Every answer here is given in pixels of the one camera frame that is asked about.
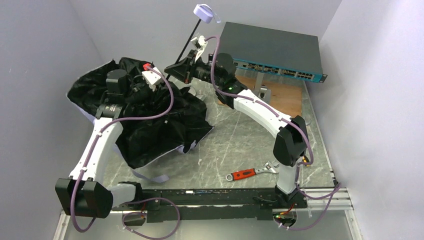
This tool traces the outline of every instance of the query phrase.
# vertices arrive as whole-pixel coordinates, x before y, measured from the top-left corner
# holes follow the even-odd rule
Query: metal stand
[[[253,88],[253,93],[265,103],[269,104],[271,100],[271,89],[267,86],[262,85],[264,79],[263,72],[258,72],[256,77],[256,83]]]

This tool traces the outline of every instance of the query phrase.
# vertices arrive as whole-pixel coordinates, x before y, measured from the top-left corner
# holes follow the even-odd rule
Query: wooden board
[[[253,91],[256,79],[244,76],[235,77]],[[269,105],[292,117],[302,115],[302,88],[272,81],[263,81],[262,84],[267,86],[268,89],[271,89],[271,101]]]

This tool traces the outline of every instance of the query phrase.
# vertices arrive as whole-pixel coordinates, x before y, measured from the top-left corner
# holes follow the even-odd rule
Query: adjustable wrench
[[[259,168],[251,168],[251,169],[232,172],[228,174],[227,176],[225,176],[225,179],[230,182],[230,181],[252,177],[256,174],[261,174],[261,173],[276,174],[279,172],[279,169],[278,169],[279,165],[280,163],[278,162],[276,162],[276,164],[272,164],[270,161],[268,161],[267,163],[265,163],[265,165]]]

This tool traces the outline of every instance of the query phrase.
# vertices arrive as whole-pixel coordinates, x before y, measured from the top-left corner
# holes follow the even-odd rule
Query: marble table
[[[249,78],[256,78],[256,74],[242,69],[236,72],[236,75]],[[270,74],[265,74],[263,80],[302,88],[302,116],[308,124],[307,132],[315,162],[310,167],[302,167],[300,185],[303,188],[333,187],[330,162],[305,83]],[[182,87],[183,83],[176,82],[178,87]],[[144,189],[273,188],[276,185],[278,175],[272,173],[262,173],[231,182],[225,179],[231,172],[257,168],[267,161],[274,161],[275,139],[245,114],[218,104],[211,84],[193,80],[191,85],[197,95],[204,95],[203,101],[207,105],[206,120],[215,128],[188,153],[173,151],[145,167],[136,169],[147,177],[166,174],[170,180],[164,183],[135,177],[126,162],[113,153],[104,175],[105,187],[122,181],[140,182]]]

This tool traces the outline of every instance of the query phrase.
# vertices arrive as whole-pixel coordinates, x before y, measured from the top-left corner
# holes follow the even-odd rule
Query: black fabric
[[[96,115],[102,96],[107,90],[107,73],[123,69],[133,86],[139,88],[126,97],[134,110],[133,117],[147,117],[162,113],[170,104],[170,94],[165,84],[151,91],[142,77],[146,61],[123,57],[114,60],[80,77],[71,87],[67,97],[92,116]],[[133,168],[143,167],[158,156],[184,145],[186,153],[195,141],[197,144],[213,127],[205,120],[206,105],[189,93],[189,87],[178,89],[170,82],[174,95],[171,111],[157,119],[122,121],[123,131],[116,141],[127,164]]]

